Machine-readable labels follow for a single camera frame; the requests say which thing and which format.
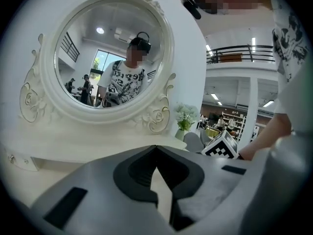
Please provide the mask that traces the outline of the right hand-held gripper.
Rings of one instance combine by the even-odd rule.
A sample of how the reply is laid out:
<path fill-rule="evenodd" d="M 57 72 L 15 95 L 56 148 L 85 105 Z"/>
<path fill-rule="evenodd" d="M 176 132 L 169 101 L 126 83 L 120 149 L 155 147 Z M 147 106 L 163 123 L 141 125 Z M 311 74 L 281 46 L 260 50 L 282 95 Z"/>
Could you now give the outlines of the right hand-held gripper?
<path fill-rule="evenodd" d="M 238 144 L 226 130 L 220 132 L 203 150 L 202 154 L 211 157 L 237 159 Z"/>

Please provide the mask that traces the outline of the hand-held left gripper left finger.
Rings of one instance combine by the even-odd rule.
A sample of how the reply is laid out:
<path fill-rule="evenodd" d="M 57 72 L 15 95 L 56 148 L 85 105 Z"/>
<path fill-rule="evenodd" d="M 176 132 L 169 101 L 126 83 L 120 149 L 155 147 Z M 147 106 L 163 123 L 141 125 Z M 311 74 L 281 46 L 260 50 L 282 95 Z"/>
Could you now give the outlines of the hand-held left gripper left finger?
<path fill-rule="evenodd" d="M 151 190 L 155 145 L 91 161 L 51 186 L 31 210 L 48 235 L 175 235 Z"/>

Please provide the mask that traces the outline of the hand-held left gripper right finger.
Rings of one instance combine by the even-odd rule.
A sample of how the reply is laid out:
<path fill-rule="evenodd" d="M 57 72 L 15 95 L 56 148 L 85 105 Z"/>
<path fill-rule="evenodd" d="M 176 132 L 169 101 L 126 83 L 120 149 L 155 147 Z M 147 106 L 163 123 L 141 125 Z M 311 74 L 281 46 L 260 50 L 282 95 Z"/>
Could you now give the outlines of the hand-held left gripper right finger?
<path fill-rule="evenodd" d="M 264 153 L 252 161 L 210 157 L 157 146 L 157 167 L 172 191 L 171 225 L 157 232 L 242 232 L 244 215 L 264 173 Z"/>

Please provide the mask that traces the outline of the cream dressing table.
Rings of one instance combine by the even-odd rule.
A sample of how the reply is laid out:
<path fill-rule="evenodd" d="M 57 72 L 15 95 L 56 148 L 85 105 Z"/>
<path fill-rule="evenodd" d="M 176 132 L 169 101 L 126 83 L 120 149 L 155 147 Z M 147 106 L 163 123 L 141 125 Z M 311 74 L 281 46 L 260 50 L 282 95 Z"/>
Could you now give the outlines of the cream dressing table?
<path fill-rule="evenodd" d="M 44 162 L 84 164 L 152 144 L 184 148 L 168 133 L 169 91 L 143 115 L 111 124 L 89 124 L 60 114 L 40 76 L 43 37 L 84 0 L 26 0 L 0 42 L 0 148 Z M 166 0 L 153 2 L 169 22 Z M 124 1 L 88 8 L 71 20 L 57 47 L 58 82 L 65 95 L 97 110 L 137 99 L 152 86 L 163 56 L 163 36 L 153 15 Z"/>

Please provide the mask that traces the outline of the person's right forearm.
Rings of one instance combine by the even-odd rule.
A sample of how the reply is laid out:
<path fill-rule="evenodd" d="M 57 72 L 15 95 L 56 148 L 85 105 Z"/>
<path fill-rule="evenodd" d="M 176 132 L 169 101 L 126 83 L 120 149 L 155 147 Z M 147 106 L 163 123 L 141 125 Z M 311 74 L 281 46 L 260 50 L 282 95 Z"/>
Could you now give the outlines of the person's right forearm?
<path fill-rule="evenodd" d="M 254 154 L 265 148 L 272 147 L 279 138 L 291 134 L 291 122 L 287 114 L 274 114 L 261 134 L 249 145 L 240 150 L 244 160 L 252 160 Z"/>

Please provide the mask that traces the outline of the oval vanity mirror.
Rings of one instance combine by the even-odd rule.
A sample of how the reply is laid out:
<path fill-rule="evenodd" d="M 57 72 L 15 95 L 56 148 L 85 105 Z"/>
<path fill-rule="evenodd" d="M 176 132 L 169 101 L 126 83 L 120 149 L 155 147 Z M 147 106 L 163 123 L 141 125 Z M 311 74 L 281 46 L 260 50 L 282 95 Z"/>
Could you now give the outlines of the oval vanity mirror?
<path fill-rule="evenodd" d="M 131 5 L 138 5 L 147 9 L 156 21 L 160 24 L 163 43 L 161 51 L 163 53 L 159 70 L 156 72 L 155 80 L 152 82 L 151 88 L 139 95 L 137 99 L 126 103 L 123 106 L 110 108 L 107 110 L 97 110 L 81 103 L 75 102 L 74 99 L 65 95 L 65 91 L 58 82 L 59 73 L 57 69 L 57 47 L 59 40 L 65 32 L 66 26 L 71 20 L 75 19 L 88 8 L 108 2 L 124 1 Z M 53 32 L 43 37 L 40 54 L 40 76 L 46 96 L 51 104 L 60 114 L 67 116 L 75 121 L 89 124 L 111 124 L 141 116 L 151 106 L 155 104 L 155 100 L 162 96 L 166 96 L 166 90 L 170 88 L 168 81 L 171 77 L 171 69 L 174 58 L 174 36 L 171 26 L 164 16 L 164 12 L 155 1 L 146 0 L 84 0 L 78 6 L 66 15 L 66 17 L 56 26 Z"/>

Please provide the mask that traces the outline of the white storage shelf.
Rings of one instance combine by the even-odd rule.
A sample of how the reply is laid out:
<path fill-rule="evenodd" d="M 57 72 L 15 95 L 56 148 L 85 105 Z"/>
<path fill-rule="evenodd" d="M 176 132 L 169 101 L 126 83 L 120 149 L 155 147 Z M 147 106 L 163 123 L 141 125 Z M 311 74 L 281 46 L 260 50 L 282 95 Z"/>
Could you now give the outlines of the white storage shelf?
<path fill-rule="evenodd" d="M 246 124 L 246 116 L 243 114 L 235 114 L 235 113 L 226 113 L 222 112 L 224 118 L 224 127 L 228 128 L 228 123 L 231 118 L 236 121 L 236 125 L 233 130 L 231 130 L 231 136 L 235 139 L 236 142 L 239 142 L 242 138 L 244 127 Z"/>

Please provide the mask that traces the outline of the grey upholstered chair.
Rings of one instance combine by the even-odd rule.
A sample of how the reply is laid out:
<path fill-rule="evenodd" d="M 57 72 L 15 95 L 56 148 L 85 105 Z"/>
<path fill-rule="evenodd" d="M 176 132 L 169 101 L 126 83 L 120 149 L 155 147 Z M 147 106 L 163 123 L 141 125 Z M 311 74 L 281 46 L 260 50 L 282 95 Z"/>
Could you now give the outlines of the grey upholstered chair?
<path fill-rule="evenodd" d="M 202 142 L 200 137 L 193 132 L 185 134 L 183 142 L 187 144 L 185 149 L 191 153 L 201 153 L 206 147 L 205 142 Z"/>

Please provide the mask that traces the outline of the white flowers in green vase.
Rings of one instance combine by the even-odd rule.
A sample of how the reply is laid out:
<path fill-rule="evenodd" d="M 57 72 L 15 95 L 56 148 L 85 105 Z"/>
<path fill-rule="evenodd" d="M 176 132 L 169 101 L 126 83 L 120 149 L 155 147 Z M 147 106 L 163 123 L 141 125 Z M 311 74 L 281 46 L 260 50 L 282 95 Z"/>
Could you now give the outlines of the white flowers in green vase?
<path fill-rule="evenodd" d="M 174 113 L 178 125 L 175 137 L 183 141 L 185 133 L 199 121 L 199 110 L 196 106 L 180 103 L 174 108 Z"/>

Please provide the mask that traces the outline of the black balcony railing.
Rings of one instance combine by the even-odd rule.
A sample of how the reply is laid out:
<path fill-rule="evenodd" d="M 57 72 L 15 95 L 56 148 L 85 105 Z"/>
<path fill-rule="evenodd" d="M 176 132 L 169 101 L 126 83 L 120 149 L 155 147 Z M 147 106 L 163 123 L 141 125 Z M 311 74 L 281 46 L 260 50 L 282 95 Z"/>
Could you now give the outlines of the black balcony railing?
<path fill-rule="evenodd" d="M 221 47 L 206 52 L 207 64 L 229 62 L 270 63 L 275 62 L 273 46 L 267 45 L 238 45 Z"/>

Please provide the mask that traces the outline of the white printed t-shirt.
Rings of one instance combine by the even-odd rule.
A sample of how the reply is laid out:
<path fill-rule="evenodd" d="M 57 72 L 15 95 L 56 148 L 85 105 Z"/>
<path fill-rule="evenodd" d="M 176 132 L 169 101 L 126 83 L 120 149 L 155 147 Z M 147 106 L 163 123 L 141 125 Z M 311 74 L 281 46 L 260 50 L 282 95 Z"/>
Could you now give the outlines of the white printed t-shirt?
<path fill-rule="evenodd" d="M 297 133 L 313 133 L 313 48 L 285 0 L 271 0 L 273 55 L 278 73 L 275 112 L 286 114 Z"/>

